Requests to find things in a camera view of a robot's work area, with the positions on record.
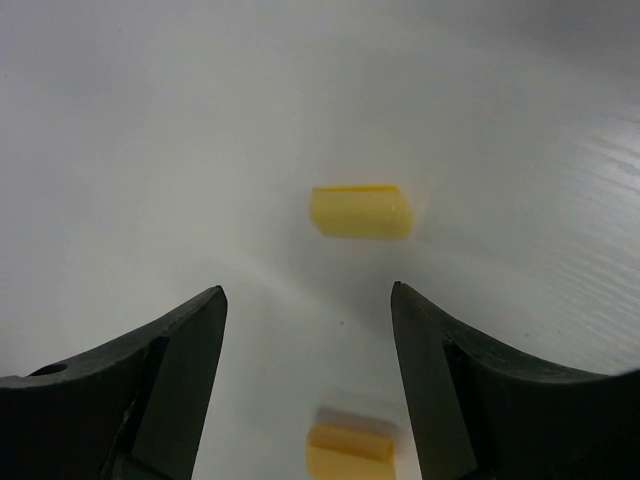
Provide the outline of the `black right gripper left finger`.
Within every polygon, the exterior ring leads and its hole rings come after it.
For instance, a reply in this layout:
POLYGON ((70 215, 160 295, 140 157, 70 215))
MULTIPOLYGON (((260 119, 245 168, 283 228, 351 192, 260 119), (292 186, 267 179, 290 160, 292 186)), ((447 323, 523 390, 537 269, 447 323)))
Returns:
POLYGON ((2 478, 192 478, 227 307, 209 288, 98 347, 2 378, 2 478))

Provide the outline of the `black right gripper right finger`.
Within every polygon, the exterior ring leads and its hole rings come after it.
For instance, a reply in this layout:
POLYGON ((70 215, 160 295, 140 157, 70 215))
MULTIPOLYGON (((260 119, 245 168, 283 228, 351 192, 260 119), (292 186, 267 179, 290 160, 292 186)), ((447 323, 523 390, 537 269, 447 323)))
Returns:
POLYGON ((639 374, 602 375, 517 350, 404 283, 394 341, 425 479, 635 479, 639 374))

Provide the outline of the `yellow highlighter body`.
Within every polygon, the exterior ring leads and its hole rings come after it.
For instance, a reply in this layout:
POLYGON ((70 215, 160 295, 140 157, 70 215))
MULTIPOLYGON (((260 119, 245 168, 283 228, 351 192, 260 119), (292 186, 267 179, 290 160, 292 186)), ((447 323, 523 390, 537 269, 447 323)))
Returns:
POLYGON ((396 426, 381 418, 322 407, 305 439, 312 479, 392 480, 396 426))

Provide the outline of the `yellow highlighter cap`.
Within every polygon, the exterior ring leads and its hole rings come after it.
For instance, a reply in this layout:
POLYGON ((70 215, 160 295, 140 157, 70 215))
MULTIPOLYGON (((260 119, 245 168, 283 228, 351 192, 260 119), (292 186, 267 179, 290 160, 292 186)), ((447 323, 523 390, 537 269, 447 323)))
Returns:
POLYGON ((395 185, 317 186, 310 217, 325 236, 404 239, 413 229, 407 197, 395 185))

